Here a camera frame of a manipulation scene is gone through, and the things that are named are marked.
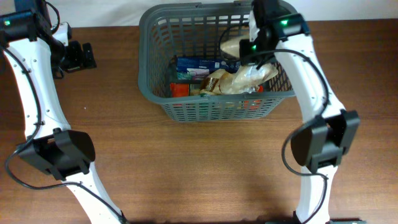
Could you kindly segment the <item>beige paper bag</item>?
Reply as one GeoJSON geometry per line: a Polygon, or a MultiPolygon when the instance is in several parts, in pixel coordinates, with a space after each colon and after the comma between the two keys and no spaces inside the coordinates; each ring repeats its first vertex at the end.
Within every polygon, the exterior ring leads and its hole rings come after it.
{"type": "MultiPolygon", "coordinates": [[[[242,35],[232,38],[221,44],[221,51],[231,56],[239,58],[239,42],[248,40],[249,35],[242,35]]],[[[252,88],[274,78],[279,74],[277,67],[271,63],[264,64],[261,68],[257,65],[241,65],[234,74],[226,76],[224,74],[220,80],[220,90],[223,93],[248,92],[247,88],[252,88]]]]}

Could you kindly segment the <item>brown snack bag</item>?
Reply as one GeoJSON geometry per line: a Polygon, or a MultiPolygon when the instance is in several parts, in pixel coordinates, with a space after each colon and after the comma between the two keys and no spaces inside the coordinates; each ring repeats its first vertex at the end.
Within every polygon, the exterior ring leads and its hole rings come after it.
{"type": "Polygon", "coordinates": [[[239,95],[262,92],[263,87],[248,80],[244,74],[229,73],[219,69],[208,75],[201,83],[201,95],[239,95]]]}

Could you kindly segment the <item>blue carton box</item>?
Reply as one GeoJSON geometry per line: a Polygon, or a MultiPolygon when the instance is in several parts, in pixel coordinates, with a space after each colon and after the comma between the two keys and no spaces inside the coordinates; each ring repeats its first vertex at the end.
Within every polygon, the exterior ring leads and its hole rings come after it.
{"type": "Polygon", "coordinates": [[[240,62],[226,62],[221,59],[178,57],[177,78],[179,80],[203,80],[219,69],[228,73],[236,73],[240,65],[240,62]]]}

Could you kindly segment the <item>orange spaghetti packet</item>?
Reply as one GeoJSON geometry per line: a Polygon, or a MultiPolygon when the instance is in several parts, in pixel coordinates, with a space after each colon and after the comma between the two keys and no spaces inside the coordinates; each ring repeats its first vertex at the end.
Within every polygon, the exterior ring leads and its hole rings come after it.
{"type": "Polygon", "coordinates": [[[226,96],[226,95],[242,95],[242,94],[250,94],[250,93],[262,93],[264,88],[260,85],[256,86],[243,86],[243,87],[234,87],[232,85],[219,85],[217,84],[213,90],[201,89],[200,84],[179,84],[179,83],[171,83],[170,84],[171,97],[172,98],[202,98],[201,94],[208,94],[211,97],[214,96],[226,96]]]}

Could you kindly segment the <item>grey plastic basket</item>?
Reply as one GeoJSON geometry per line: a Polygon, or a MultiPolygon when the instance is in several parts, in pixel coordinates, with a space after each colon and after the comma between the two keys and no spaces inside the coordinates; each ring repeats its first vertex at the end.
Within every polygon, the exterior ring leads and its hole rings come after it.
{"type": "MultiPolygon", "coordinates": [[[[174,121],[200,121],[199,104],[204,98],[172,98],[170,84],[177,82],[177,58],[218,59],[219,42],[247,34],[243,27],[250,1],[202,4],[160,4],[140,19],[139,76],[142,95],[160,105],[174,121]]],[[[279,74],[263,84],[262,93],[209,98],[210,117],[257,119],[267,116],[280,102],[295,95],[282,66],[272,62],[279,74]]]]}

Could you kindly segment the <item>green lid jar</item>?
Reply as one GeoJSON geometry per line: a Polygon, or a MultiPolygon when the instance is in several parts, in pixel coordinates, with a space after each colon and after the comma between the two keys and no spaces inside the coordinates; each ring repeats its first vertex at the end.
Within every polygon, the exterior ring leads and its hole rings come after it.
{"type": "Polygon", "coordinates": [[[206,101],[201,102],[199,104],[199,119],[200,121],[208,120],[210,117],[210,102],[209,102],[209,97],[210,95],[208,94],[201,94],[201,97],[203,97],[206,101]]]}

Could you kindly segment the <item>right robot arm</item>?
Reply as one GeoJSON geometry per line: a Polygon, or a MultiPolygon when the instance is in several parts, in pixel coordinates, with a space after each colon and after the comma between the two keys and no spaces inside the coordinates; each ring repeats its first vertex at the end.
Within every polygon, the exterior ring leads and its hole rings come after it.
{"type": "Polygon", "coordinates": [[[253,1],[249,40],[241,41],[239,60],[261,67],[271,59],[288,76],[303,120],[281,149],[286,169],[301,178],[294,223],[331,223],[331,184],[358,130],[358,112],[346,110],[331,89],[303,15],[280,1],[253,1]]]}

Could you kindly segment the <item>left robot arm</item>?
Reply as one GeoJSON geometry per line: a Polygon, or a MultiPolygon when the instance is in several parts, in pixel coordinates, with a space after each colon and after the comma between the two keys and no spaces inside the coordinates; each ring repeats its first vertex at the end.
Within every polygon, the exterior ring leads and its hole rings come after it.
{"type": "Polygon", "coordinates": [[[74,194],[90,222],[126,223],[107,194],[95,167],[90,136],[72,130],[54,81],[66,73],[96,67],[92,46],[72,38],[66,22],[52,23],[44,0],[1,2],[1,54],[16,79],[24,111],[25,141],[14,156],[74,194]]]}

